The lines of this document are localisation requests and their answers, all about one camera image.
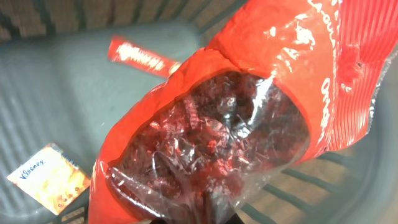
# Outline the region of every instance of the gray plastic basket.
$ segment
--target gray plastic basket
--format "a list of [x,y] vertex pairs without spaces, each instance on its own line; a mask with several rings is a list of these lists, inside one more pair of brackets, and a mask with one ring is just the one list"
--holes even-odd
[[[107,61],[113,34],[182,61],[204,46],[244,2],[0,1],[0,40],[11,40],[0,47],[0,223],[86,220],[88,192],[56,217],[6,176],[48,142],[59,144],[91,174],[112,125],[163,82]],[[398,96],[398,77],[391,74],[397,69],[393,65],[387,74],[373,128],[363,141],[283,171],[237,211],[241,219],[380,223],[398,186],[398,102],[390,100]]]

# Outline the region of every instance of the red candy wrapper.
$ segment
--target red candy wrapper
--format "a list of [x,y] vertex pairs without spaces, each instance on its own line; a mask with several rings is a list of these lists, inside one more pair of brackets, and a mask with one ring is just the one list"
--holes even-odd
[[172,75],[109,132],[89,222],[222,224],[280,170],[360,140],[398,39],[395,5],[249,0],[176,72],[115,39],[111,60]]
[[181,66],[179,62],[146,50],[121,37],[112,40],[108,58],[113,62],[125,63],[163,78],[168,78]]

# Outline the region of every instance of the white text on wrapper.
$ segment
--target white text on wrapper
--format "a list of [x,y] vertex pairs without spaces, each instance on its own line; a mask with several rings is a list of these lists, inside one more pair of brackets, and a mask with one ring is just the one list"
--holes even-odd
[[[325,23],[326,28],[329,32],[329,39],[331,42],[331,46],[333,47],[333,79],[336,80],[336,73],[337,73],[337,44],[336,44],[336,39],[333,38],[333,26],[332,26],[332,18],[322,10],[322,3],[314,3],[313,0],[307,0],[307,2],[314,7],[318,13],[320,13],[323,17],[323,23]],[[335,6],[337,3],[341,3],[341,1],[338,0],[332,0],[331,5]],[[334,12],[334,20],[338,21],[338,10]],[[325,137],[325,131],[329,123],[330,119],[330,110],[329,110],[329,104],[330,104],[330,78],[326,78],[325,81],[323,81],[322,87],[321,87],[321,93],[323,95],[323,100],[322,102],[324,103],[323,107],[323,116],[321,120],[321,135],[318,139],[318,144],[321,143],[322,139]]]
[[164,68],[164,62],[160,58],[147,54],[139,47],[133,47],[129,43],[123,43],[118,47],[116,52],[120,55],[120,59],[125,61],[127,59],[133,60],[141,65],[148,66],[150,69],[160,71]]
[[329,117],[330,117],[330,112],[329,112],[329,104],[330,104],[330,97],[329,97],[329,89],[330,89],[330,78],[326,78],[325,81],[322,84],[321,88],[321,93],[323,95],[323,100],[322,102],[325,104],[323,107],[323,116],[321,120],[321,128],[322,132],[318,140],[318,144],[320,141],[325,137],[325,131],[326,127],[328,126],[329,123]]

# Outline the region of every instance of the crinkled plastic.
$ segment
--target crinkled plastic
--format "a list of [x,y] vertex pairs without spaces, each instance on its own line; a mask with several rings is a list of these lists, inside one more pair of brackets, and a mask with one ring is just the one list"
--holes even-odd
[[361,139],[396,5],[248,1],[109,132],[89,222],[221,224],[278,171]]

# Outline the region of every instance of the plastic packaging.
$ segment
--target plastic packaging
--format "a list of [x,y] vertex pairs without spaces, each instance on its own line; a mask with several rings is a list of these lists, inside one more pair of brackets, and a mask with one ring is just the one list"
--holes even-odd
[[250,0],[110,131],[90,223],[224,223],[281,169],[358,141],[396,2]]
[[54,143],[42,148],[7,179],[55,215],[90,185],[87,175]]
[[161,55],[143,49],[121,37],[114,37],[109,46],[108,58],[113,62],[121,62],[145,70],[154,75],[168,78],[181,66]]

